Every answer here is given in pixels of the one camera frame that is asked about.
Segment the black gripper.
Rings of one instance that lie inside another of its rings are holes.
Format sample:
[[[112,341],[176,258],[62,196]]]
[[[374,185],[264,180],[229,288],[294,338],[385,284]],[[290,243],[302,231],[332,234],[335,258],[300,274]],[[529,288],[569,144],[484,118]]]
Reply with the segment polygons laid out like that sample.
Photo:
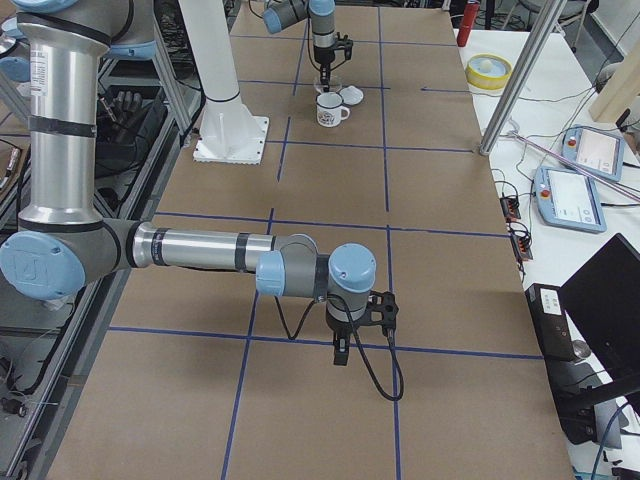
[[[328,319],[327,325],[333,332],[333,364],[335,366],[346,366],[349,359],[353,327],[349,322],[343,322],[336,319]]]
[[[313,46],[315,62],[320,66],[320,87],[321,92],[330,90],[331,63],[334,61],[334,50],[332,47]]]

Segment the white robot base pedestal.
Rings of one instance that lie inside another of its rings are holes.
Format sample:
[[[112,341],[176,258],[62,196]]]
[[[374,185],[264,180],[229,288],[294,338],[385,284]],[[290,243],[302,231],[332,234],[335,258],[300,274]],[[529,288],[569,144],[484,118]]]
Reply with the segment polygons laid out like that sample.
[[[206,100],[194,150],[198,162],[257,165],[269,119],[244,104],[221,1],[179,3]]]

